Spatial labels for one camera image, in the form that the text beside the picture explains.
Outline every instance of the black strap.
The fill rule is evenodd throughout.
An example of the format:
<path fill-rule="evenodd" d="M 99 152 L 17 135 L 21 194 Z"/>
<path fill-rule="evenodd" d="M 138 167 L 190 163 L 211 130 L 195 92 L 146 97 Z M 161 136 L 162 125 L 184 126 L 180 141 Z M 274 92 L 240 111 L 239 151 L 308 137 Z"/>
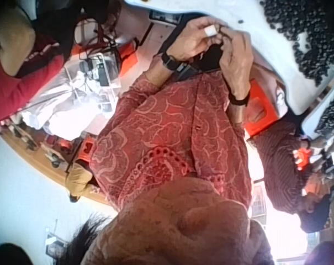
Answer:
<path fill-rule="evenodd" d="M 181 62 L 178 62 L 171 56 L 167 55 L 166 52 L 162 54 L 162 61 L 163 65 L 171 71 L 176 71 L 182 64 Z"/>
<path fill-rule="evenodd" d="M 250 91 L 249 91 L 248 95 L 242 100 L 237 100 L 230 91 L 229 91 L 228 97 L 229 97 L 229 101 L 231 102 L 232 105 L 248 106 L 248 102 L 249 102 L 249 99 L 250 99 Z"/>

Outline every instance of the red shirt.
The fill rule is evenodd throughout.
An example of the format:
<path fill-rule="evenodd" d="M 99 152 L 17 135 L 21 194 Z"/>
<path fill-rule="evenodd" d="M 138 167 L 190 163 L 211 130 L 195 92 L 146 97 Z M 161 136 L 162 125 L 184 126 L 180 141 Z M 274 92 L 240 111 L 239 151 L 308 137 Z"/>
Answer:
<path fill-rule="evenodd" d="M 244 130 L 225 110 L 220 71 L 155 87 L 143 74 L 118 101 L 98 137 L 90 167 L 110 204 L 194 173 L 247 208 L 251 179 Z"/>
<path fill-rule="evenodd" d="M 0 120 L 24 107 L 63 63 L 59 44 L 41 34 L 37 34 L 30 55 L 15 77 L 7 75 L 0 63 Z"/>

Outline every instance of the table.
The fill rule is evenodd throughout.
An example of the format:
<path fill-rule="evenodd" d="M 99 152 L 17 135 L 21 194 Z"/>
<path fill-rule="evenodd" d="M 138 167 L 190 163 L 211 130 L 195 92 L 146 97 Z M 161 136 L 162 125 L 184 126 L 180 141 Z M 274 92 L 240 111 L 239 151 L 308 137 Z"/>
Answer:
<path fill-rule="evenodd" d="M 284 81 L 288 105 L 297 115 L 303 113 L 334 77 L 329 70 L 319 87 L 299 72 L 293 43 L 272 30 L 259 0 L 125 0 L 126 3 L 165 13 L 203 13 L 225 21 L 236 30 L 251 34 L 253 47 L 268 61 Z"/>
<path fill-rule="evenodd" d="M 302 129 L 305 135 L 311 139 L 319 137 L 319 134 L 315 132 L 315 129 L 319 123 L 320 117 L 324 113 L 325 109 L 330 105 L 330 102 L 334 99 L 334 87 L 331 88 L 330 92 L 320 102 L 319 105 L 312 110 L 312 112 L 302 122 Z"/>

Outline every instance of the wall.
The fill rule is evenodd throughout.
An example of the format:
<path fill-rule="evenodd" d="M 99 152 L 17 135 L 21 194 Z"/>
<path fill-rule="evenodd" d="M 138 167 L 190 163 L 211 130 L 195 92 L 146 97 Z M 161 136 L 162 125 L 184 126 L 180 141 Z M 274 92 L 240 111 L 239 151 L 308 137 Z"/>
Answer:
<path fill-rule="evenodd" d="M 30 167 L 0 138 L 0 243 L 24 248 L 34 264 L 51 264 L 46 228 L 69 240 L 92 214 L 114 217 L 109 206 L 81 198 L 70 203 L 64 187 Z"/>

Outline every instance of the paisley pattern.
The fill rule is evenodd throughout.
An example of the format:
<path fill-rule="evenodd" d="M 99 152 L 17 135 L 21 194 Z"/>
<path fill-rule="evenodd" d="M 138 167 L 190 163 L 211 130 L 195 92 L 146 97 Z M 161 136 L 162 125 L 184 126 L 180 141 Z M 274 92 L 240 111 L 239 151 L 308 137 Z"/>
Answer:
<path fill-rule="evenodd" d="M 93 150 L 90 167 L 108 202 L 120 210 L 142 192 L 194 172 L 248 208 L 244 130 L 231 124 L 228 103 L 221 72 L 162 88 L 142 74 L 119 99 Z"/>

